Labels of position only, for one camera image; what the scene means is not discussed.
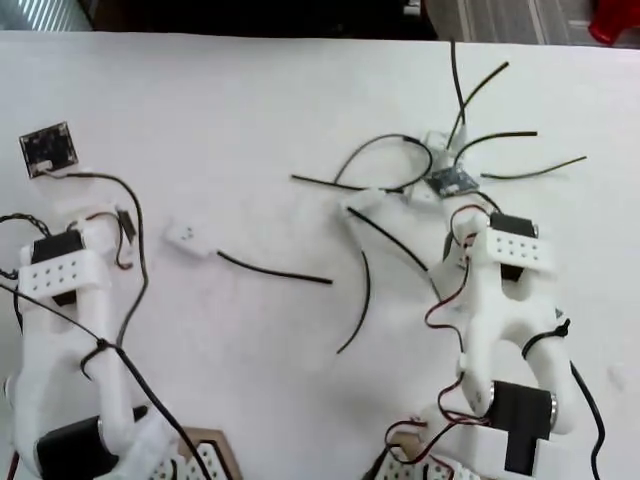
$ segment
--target black zip tie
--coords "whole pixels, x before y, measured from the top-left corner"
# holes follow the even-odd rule
[[[531,348],[540,340],[552,337],[564,338],[569,335],[569,325],[571,325],[571,319],[567,318],[567,320],[562,325],[558,325],[555,330],[539,333],[538,335],[531,337],[531,340],[529,340],[522,349],[522,357],[526,360],[529,350],[531,350]]]
[[[99,338],[98,340],[96,340],[96,348],[93,349],[91,352],[89,352],[89,354],[87,356],[85,356],[82,359],[82,361],[80,362],[80,371],[82,372],[82,374],[85,377],[87,377],[87,379],[89,381],[93,381],[93,380],[91,379],[91,377],[85,371],[85,368],[87,367],[87,363],[89,363],[94,357],[96,357],[98,354],[104,352],[108,348],[113,348],[116,352],[118,352],[118,350],[122,350],[120,347],[118,347],[117,345],[109,342],[108,340],[106,340],[104,338]]]

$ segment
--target floor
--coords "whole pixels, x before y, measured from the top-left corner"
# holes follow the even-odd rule
[[[428,0],[441,38],[489,43],[599,45],[587,30],[594,0]],[[624,32],[619,48],[640,48],[640,29]]]

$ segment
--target loose wire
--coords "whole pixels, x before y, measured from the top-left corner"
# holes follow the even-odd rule
[[[72,319],[71,317],[65,315],[64,313],[62,313],[62,312],[60,312],[58,310],[55,310],[53,308],[50,308],[50,307],[46,306],[45,304],[39,302],[35,298],[30,297],[29,295],[25,295],[25,294],[23,294],[23,293],[21,293],[19,291],[14,291],[12,288],[10,288],[7,285],[4,285],[2,283],[0,283],[0,289],[5,290],[7,292],[10,292],[12,294],[16,294],[20,298],[22,298],[24,300],[27,300],[28,302],[31,302],[34,305],[37,305],[37,306],[39,306],[41,308],[44,308],[45,310],[48,310],[49,312],[59,316],[60,318],[66,320],[66,321],[70,322],[71,324],[75,325],[76,327],[80,328],[86,334],[90,335],[91,337],[93,337],[96,340],[97,345],[98,345],[97,351],[103,351],[103,350],[105,350],[107,348],[113,348],[116,351],[116,353],[118,354],[118,356],[120,357],[120,359],[122,360],[122,362],[124,363],[124,365],[129,370],[129,372],[131,372],[131,375],[136,380],[136,383],[138,383],[138,385],[140,386],[142,391],[147,395],[147,397],[149,398],[149,401],[158,409],[160,414],[176,430],[176,432],[178,433],[180,438],[182,438],[182,440],[185,442],[187,448],[189,449],[189,452],[196,459],[196,462],[198,463],[198,466],[202,470],[202,475],[205,477],[206,480],[212,480],[211,475],[209,474],[209,471],[207,469],[207,466],[205,465],[204,461],[200,457],[200,454],[198,453],[198,449],[196,448],[196,446],[193,444],[193,442],[189,438],[189,435],[187,434],[187,432],[185,432],[184,428],[182,428],[180,423],[178,423],[178,421],[171,414],[171,412],[164,406],[164,404],[156,396],[156,394],[153,392],[153,390],[151,389],[149,384],[146,382],[146,380],[144,379],[144,377],[142,376],[140,371],[137,369],[137,367],[135,366],[133,361],[129,358],[129,356],[122,349],[122,347],[119,347],[117,344],[110,343],[110,342],[106,341],[105,339],[102,339],[102,338],[98,337],[95,333],[93,333],[91,330],[89,330],[84,325],[78,323],[76,320]]]
[[[364,275],[365,275],[365,293],[364,293],[364,304],[362,306],[362,311],[360,312],[360,319],[358,320],[358,324],[356,325],[356,329],[353,331],[349,339],[342,345],[336,355],[340,355],[342,352],[346,350],[346,348],[351,345],[351,343],[355,340],[364,324],[364,319],[367,316],[367,312],[369,311],[369,303],[371,302],[371,271],[369,270],[369,261],[367,260],[367,254],[364,251],[360,252],[362,254],[362,265],[364,267]]]
[[[411,250],[409,250],[409,248],[404,245],[400,240],[398,240],[396,237],[394,237],[393,235],[391,235],[389,232],[387,232],[384,228],[382,228],[380,225],[378,225],[377,223],[375,223],[373,220],[371,220],[370,218],[366,217],[365,215],[363,215],[361,212],[351,208],[351,207],[347,207],[347,211],[349,213],[351,213],[353,216],[357,217],[358,219],[362,220],[363,222],[365,222],[367,225],[369,225],[370,227],[374,228],[375,230],[377,230],[378,232],[380,232],[382,235],[384,235],[385,237],[387,237],[389,240],[391,240],[393,243],[395,243],[398,248],[400,248],[404,253],[406,253],[407,255],[409,255],[409,257],[416,263],[416,265],[418,265],[420,267],[420,269],[423,272],[428,272],[429,268],[422,262],[422,260],[420,260],[418,258],[418,256],[413,253]]]
[[[122,247],[124,245],[124,226],[122,225],[122,221],[120,220],[120,217],[118,217],[118,215],[116,215],[113,212],[98,212],[88,216],[86,220],[90,221],[100,217],[110,217],[110,218],[113,218],[118,223],[119,239],[118,239],[118,248],[116,250],[115,265],[120,270],[125,270],[125,271],[131,270],[133,268],[132,263],[122,263],[122,261],[120,260],[120,254],[122,253]]]
[[[11,220],[22,220],[29,222],[31,225],[36,227],[43,237],[50,237],[51,231],[46,223],[42,220],[37,219],[33,215],[29,215],[26,213],[12,213],[11,215],[3,215],[0,217],[0,223],[8,222]],[[18,270],[12,270],[7,272],[0,268],[0,276],[6,278],[7,280],[17,280],[18,279]]]
[[[451,73],[453,75],[453,85],[456,89],[456,96],[458,97],[458,108],[460,116],[462,117],[462,124],[467,123],[467,117],[464,111],[464,100],[462,99],[462,89],[460,88],[460,78],[458,77],[458,61],[456,59],[456,41],[451,39]]]
[[[500,72],[502,72],[508,66],[509,66],[509,62],[504,62],[502,65],[496,68],[493,72],[487,75],[484,78],[484,80],[482,80],[478,84],[478,86],[473,89],[471,94],[469,94],[467,99],[464,101],[464,105],[463,105],[464,109],[466,109],[469,106],[469,104],[471,103],[471,100],[474,99],[474,97],[478,94],[480,90],[482,90],[485,87],[485,85],[487,85],[491,80],[493,80]],[[453,137],[455,136],[456,130],[458,129],[458,125],[460,124],[460,120],[462,119],[464,109],[461,108],[460,110],[458,110],[458,116],[456,117],[456,121],[453,124],[453,128],[451,129],[451,134],[449,135],[449,140],[447,141],[447,149],[451,147],[451,142],[453,142]]]
[[[497,138],[510,138],[510,137],[537,137],[538,132],[501,132],[501,133],[492,133],[491,135],[485,135],[484,137],[476,138],[475,140],[467,143],[464,147],[460,149],[456,158],[453,160],[453,164],[457,165],[460,161],[460,158],[469,148],[477,145],[479,143],[486,142],[488,140],[494,140]]]
[[[328,278],[314,277],[311,275],[301,275],[299,273],[279,272],[277,270],[268,270],[266,268],[256,267],[255,265],[249,265],[248,263],[245,263],[241,260],[233,258],[230,255],[227,255],[221,250],[218,250],[217,254],[219,257],[224,258],[226,261],[231,262],[234,265],[238,265],[239,267],[243,267],[248,270],[253,270],[254,272],[264,273],[266,275],[274,275],[276,277],[292,278],[296,280],[305,280],[307,282],[322,283],[324,285],[333,284],[333,280],[330,280]]]
[[[386,193],[402,193],[402,191],[405,188],[415,185],[416,183],[421,181],[424,177],[429,175],[429,172],[431,171],[431,167],[433,166],[433,155],[431,154],[431,151],[426,147],[426,145],[423,145],[422,143],[420,143],[420,145],[429,154],[429,163],[427,164],[427,167],[425,168],[425,170],[421,172],[420,175],[418,175],[417,177],[409,180],[408,182],[403,183],[402,185],[398,185],[397,187],[380,188],[380,190],[384,190]],[[343,190],[351,190],[354,192],[360,192],[362,190],[368,190],[370,188],[378,188],[378,187],[356,187],[353,185],[345,185],[344,183],[328,182],[326,180],[319,180],[317,178],[305,177],[303,175],[291,175],[291,179],[300,180],[303,182],[315,183],[317,185],[323,185],[326,187],[334,187],[334,188],[341,188]]]
[[[349,190],[351,192],[361,192],[369,188],[369,187],[356,187],[354,185],[346,185],[344,183],[329,182],[326,180],[320,180],[318,178],[306,177],[304,175],[296,175],[296,174],[291,175],[291,180],[314,183],[316,185],[322,185],[324,187],[332,187],[332,188],[338,188],[342,190]],[[402,193],[402,189],[398,189],[398,188],[381,188],[381,190],[384,190],[386,193]]]
[[[349,158],[347,158],[347,160],[344,162],[342,167],[340,167],[340,170],[338,170],[338,173],[336,174],[335,178],[333,179],[333,183],[340,182],[340,178],[342,177],[342,174],[344,173],[344,171],[351,164],[351,162],[353,162],[353,160],[355,160],[355,158],[363,152],[363,150],[365,150],[370,145],[379,142],[380,140],[385,140],[385,139],[389,139],[389,138],[400,138],[404,142],[416,145],[417,147],[420,147],[423,150],[425,150],[427,152],[427,154],[429,155],[429,158],[431,158],[431,151],[429,151],[429,149],[427,148],[427,146],[424,143],[422,143],[420,140],[418,140],[415,137],[411,137],[411,136],[405,135],[403,133],[386,133],[384,135],[378,135],[377,137],[374,137],[371,140],[367,140],[366,142],[364,142],[362,145],[360,145],[358,148],[356,148],[351,155],[349,155]]]
[[[9,471],[7,472],[7,480],[13,480],[14,478],[16,478],[18,465],[20,465],[20,455],[18,455],[18,452],[13,452],[13,455],[11,457],[11,464],[9,465]]]
[[[140,201],[138,200],[137,195],[133,191],[133,189],[121,178],[116,177],[115,175],[108,175],[106,173],[91,173],[91,172],[78,172],[78,173],[67,173],[64,175],[54,175],[49,172],[45,172],[47,176],[54,178],[56,180],[61,180],[64,178],[99,178],[103,180],[110,180],[119,184],[122,188],[126,190],[126,192],[131,197],[133,204],[136,208],[136,215],[138,216],[138,252],[140,257],[140,271],[142,272],[142,287],[138,292],[136,299],[133,304],[127,311],[124,320],[122,321],[122,325],[120,325],[120,330],[118,331],[118,336],[116,337],[116,345],[122,347],[124,343],[124,336],[127,333],[127,328],[129,327],[129,323],[133,318],[133,314],[136,312],[140,303],[142,302],[142,298],[149,287],[149,274],[147,272],[147,261],[144,250],[144,222],[142,218],[142,206],[140,205]]]
[[[568,167],[569,165],[582,162],[583,160],[586,160],[586,159],[587,159],[586,156],[578,157],[578,158],[574,158],[573,160],[569,160],[568,162],[560,163],[558,165],[554,165],[549,168],[544,168],[542,170],[537,170],[535,172],[520,173],[517,175],[497,175],[495,173],[481,173],[480,176],[482,178],[491,178],[493,180],[521,180],[523,178],[531,178],[531,177],[537,177],[539,175],[544,175],[545,173],[553,172],[554,170]]]

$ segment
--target white plastic piece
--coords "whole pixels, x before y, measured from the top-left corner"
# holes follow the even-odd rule
[[[406,458],[400,449],[395,449],[396,457],[405,461]],[[459,462],[438,455],[427,456],[423,461],[415,465],[404,465],[396,461],[392,455],[387,454],[375,480],[481,480],[471,470],[465,468]]]
[[[114,341],[108,267],[92,250],[80,250],[20,269],[20,291],[48,302],[76,291],[77,321],[99,338]],[[49,388],[60,375],[76,374],[79,361],[96,347],[79,328],[30,302],[20,302],[24,318],[22,368],[14,384],[14,442],[25,466],[39,475],[35,445],[42,431],[42,412],[50,401]],[[108,349],[87,365],[98,388],[101,438],[120,455],[129,447],[133,412],[125,371],[117,354]]]
[[[201,443],[198,445],[198,453],[211,478],[214,480],[230,480],[224,468],[222,468],[222,463],[213,445]],[[202,475],[202,470],[194,458],[186,462],[184,457],[175,453],[173,456],[166,458],[151,476],[151,480],[168,480],[171,478],[176,480],[204,480],[205,477]]]
[[[135,428],[131,448],[110,473],[99,477],[100,480],[172,478],[171,464],[158,465],[167,457],[171,447],[177,445],[179,437],[176,431],[155,408],[151,408]]]
[[[20,292],[45,299],[80,287],[111,288],[109,272],[100,255],[78,250],[61,257],[22,267]],[[40,308],[30,304],[27,308]]]
[[[421,441],[430,442],[447,424],[436,405],[428,408],[421,418],[429,424],[421,434]],[[458,425],[436,443],[433,453],[459,462],[483,478],[500,480],[565,480],[571,477],[570,451],[558,442],[538,440],[531,476],[505,470],[505,455],[509,434],[503,430],[478,425]]]
[[[164,239],[197,258],[206,258],[214,250],[209,239],[198,233],[196,227],[189,222],[172,220],[164,231]]]
[[[545,273],[554,271],[547,242],[492,228],[485,229],[476,237],[473,260],[474,265],[498,262]]]
[[[500,245],[504,245],[506,256],[504,251],[498,251]],[[507,340],[522,350],[535,335],[558,326],[553,297],[555,275],[549,247],[544,242],[507,235],[489,227],[478,233],[469,255],[471,269],[466,290],[473,316],[464,339],[462,389],[475,414],[482,416],[492,402],[495,344]],[[503,261],[524,267],[520,280],[509,290],[503,286]],[[556,395],[557,417],[552,431],[569,433],[574,426],[577,398],[563,340],[547,338],[537,343],[526,361],[540,388]]]

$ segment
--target white connector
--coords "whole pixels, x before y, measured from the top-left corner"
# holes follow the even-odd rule
[[[173,220],[165,229],[163,237],[167,243],[197,258],[206,258],[214,251],[209,239],[190,222]]]

